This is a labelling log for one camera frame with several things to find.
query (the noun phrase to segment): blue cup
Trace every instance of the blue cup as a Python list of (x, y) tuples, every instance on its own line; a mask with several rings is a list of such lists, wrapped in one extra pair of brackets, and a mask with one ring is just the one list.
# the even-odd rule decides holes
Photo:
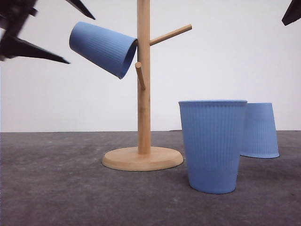
[(122, 79), (136, 52), (136, 38), (84, 22), (77, 23), (70, 35), (70, 48)]
[(180, 101), (189, 184), (224, 194), (236, 187), (245, 100)]
[(279, 157), (272, 103), (248, 103), (246, 109), (241, 155), (254, 158)]

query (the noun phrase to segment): white wall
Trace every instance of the white wall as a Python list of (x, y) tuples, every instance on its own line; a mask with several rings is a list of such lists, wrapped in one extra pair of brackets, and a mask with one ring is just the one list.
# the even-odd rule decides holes
[[(290, 1), (151, 0), (152, 38), (193, 25), (151, 48), (151, 129), (180, 129), (187, 99), (272, 102), (277, 129), (301, 129), (301, 21), (281, 22)], [(78, 21), (136, 37), (136, 1), (83, 2), (96, 21), (64, 0), (38, 1), (20, 37), (72, 64), (1, 63), (2, 132), (137, 130), (134, 64), (119, 80), (68, 44)]]

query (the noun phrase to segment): tilted cup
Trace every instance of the tilted cup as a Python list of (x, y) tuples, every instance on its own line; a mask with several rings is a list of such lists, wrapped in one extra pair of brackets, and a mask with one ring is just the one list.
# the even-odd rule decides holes
[(70, 48), (97, 66), (122, 79), (135, 52), (136, 38), (92, 24), (77, 23), (70, 35)]

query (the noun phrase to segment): round wooden base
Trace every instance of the round wooden base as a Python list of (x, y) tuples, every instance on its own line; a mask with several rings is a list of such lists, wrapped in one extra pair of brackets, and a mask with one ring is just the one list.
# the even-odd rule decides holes
[(137, 147), (126, 147), (106, 153), (103, 165), (115, 170), (152, 171), (180, 165), (181, 153), (164, 147), (151, 147), (150, 154), (138, 154)]

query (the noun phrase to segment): wooden peg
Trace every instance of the wooden peg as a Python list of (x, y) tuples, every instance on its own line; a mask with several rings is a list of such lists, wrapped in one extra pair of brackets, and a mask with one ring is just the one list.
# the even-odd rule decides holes
[(162, 41), (165, 41), (165, 40), (167, 40), (167, 39), (170, 39), (170, 38), (172, 38), (172, 37), (174, 37), (174, 36), (176, 36), (176, 35), (179, 35), (179, 34), (182, 34), (182, 33), (184, 33), (184, 32), (187, 32), (187, 31), (189, 31), (189, 30), (191, 30), (191, 29), (192, 29), (192, 25), (191, 25), (191, 24), (186, 25), (186, 26), (181, 27), (181, 28), (179, 28), (179, 29), (177, 29), (177, 30), (174, 30), (174, 31), (172, 31), (172, 32), (170, 32), (170, 33), (164, 34), (164, 35), (162, 35), (162, 36), (160, 36), (160, 37), (158, 37), (158, 38), (155, 38), (155, 39), (153, 39), (153, 40), (150, 40), (150, 45), (151, 45), (151, 46), (152, 46), (152, 45), (155, 45), (155, 44), (157, 44), (157, 43), (159, 43), (159, 42), (162, 42)]
[(137, 62), (135, 64), (135, 68), (136, 68), (136, 72), (137, 72), (137, 75), (138, 75), (138, 80), (139, 80), (139, 83), (140, 83), (140, 87), (141, 87), (142, 90), (145, 90), (145, 84), (144, 84), (144, 79), (143, 79), (141, 62)]

